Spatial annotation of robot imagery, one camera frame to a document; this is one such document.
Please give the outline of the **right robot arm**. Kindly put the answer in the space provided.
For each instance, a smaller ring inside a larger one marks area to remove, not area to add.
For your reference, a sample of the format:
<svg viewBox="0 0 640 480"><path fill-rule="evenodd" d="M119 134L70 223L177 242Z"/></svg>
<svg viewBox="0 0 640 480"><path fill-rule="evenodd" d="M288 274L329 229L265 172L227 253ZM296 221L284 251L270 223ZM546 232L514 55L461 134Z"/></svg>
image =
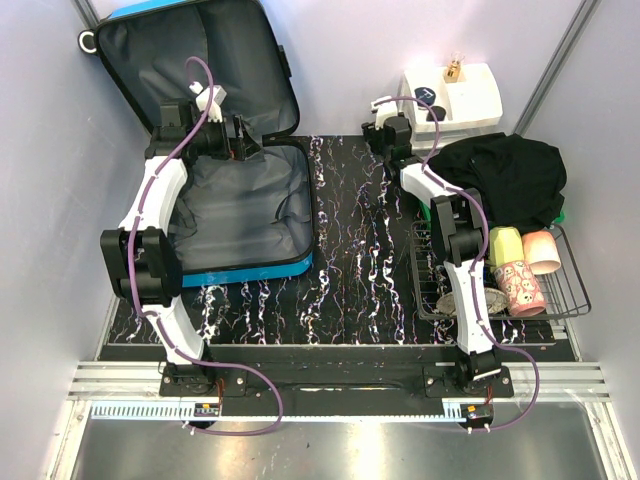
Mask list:
<svg viewBox="0 0 640 480"><path fill-rule="evenodd" d="M476 396L501 371L488 333L484 288L488 222L480 194L447 182L413 154L410 123L403 115L392 115L380 125L364 123L362 132L402 190L430 205L431 248L449 277L456 313L454 384L463 395Z"/></svg>

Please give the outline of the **large black garment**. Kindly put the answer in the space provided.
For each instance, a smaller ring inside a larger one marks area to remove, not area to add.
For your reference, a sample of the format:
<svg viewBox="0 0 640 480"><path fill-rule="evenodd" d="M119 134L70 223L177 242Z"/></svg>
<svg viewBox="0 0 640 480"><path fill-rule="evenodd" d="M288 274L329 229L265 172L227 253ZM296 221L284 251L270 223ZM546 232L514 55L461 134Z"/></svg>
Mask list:
<svg viewBox="0 0 640 480"><path fill-rule="evenodd" d="M517 134L451 143L429 166L457 187L478 190L491 227L539 231L551 226L564 205L567 172L559 149Z"/></svg>

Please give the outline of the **blue fish-print suitcase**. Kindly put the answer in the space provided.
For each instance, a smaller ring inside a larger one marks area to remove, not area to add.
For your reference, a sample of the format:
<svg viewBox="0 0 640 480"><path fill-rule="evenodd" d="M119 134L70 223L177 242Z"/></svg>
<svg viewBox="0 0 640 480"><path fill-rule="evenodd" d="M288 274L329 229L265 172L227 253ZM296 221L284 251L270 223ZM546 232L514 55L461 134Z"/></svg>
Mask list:
<svg viewBox="0 0 640 480"><path fill-rule="evenodd" d="M158 227L187 287L313 261L312 169L286 54L257 1L145 1L78 37L150 133L123 230Z"/></svg>

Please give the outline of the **small black round jar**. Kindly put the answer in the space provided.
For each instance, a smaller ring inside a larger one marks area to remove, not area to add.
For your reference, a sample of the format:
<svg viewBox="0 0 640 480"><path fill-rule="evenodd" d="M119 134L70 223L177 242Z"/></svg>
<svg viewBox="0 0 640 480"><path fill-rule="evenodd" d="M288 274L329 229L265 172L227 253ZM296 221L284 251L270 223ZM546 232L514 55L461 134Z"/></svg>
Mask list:
<svg viewBox="0 0 640 480"><path fill-rule="evenodd" d="M427 114L427 120L430 122L441 122L446 119L447 110L439 105L432 105L429 113Z"/></svg>

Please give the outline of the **green plastic tray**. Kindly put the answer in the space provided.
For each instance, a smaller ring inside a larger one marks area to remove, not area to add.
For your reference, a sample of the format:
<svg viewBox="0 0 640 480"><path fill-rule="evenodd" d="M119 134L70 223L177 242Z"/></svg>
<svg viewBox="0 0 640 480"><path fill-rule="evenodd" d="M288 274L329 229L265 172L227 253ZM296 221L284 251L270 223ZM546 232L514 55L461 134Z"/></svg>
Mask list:
<svg viewBox="0 0 640 480"><path fill-rule="evenodd" d="M425 203L421 202L420 203L420 211L423 215L423 219L427 222L430 223L431 222L431 210L430 207L428 205L426 205ZM565 220L566 216L565 213L563 211L560 212L560 215L554 220L554 222L556 224L561 224L564 220Z"/></svg>

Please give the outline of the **small dark bottle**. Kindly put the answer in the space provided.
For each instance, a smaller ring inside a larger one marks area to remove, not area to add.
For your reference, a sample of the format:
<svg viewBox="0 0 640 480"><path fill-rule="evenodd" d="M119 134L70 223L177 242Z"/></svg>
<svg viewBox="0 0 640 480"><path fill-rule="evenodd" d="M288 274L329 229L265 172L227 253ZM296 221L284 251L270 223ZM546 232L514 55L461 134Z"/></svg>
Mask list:
<svg viewBox="0 0 640 480"><path fill-rule="evenodd" d="M443 72L443 78L446 83L457 83L463 78L462 65L465 56L461 52L454 52Z"/></svg>

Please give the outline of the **white plastic drawer unit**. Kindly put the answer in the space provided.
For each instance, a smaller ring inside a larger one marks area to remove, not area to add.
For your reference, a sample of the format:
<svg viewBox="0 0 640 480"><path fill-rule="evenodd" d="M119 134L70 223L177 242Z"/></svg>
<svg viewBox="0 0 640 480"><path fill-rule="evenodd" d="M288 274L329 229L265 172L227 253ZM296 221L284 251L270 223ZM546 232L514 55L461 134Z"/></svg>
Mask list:
<svg viewBox="0 0 640 480"><path fill-rule="evenodd" d="M424 66L403 73L400 94L414 96L418 87L430 87L437 95L434 105L447 110L446 119L430 122L426 109L414 101L401 101L399 110L408 117L412 128L412 144L417 150L428 150L434 143L444 147L455 141L491 132L503 115L502 101L493 72L486 63L462 65L463 78L446 83L446 66Z"/></svg>

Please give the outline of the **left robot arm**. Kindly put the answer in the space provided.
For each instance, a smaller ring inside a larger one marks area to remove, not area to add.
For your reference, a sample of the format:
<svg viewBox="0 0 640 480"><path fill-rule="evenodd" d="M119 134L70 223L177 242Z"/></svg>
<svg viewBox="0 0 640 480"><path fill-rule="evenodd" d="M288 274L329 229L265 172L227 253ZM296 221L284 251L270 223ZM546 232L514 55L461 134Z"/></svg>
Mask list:
<svg viewBox="0 0 640 480"><path fill-rule="evenodd" d="M174 206L199 158L242 161L258 149L238 114L224 118L217 107L187 99L162 102L134 202L117 228L101 234L114 293L149 321L165 348L163 396L224 391L219 370L182 301L183 268L168 238Z"/></svg>

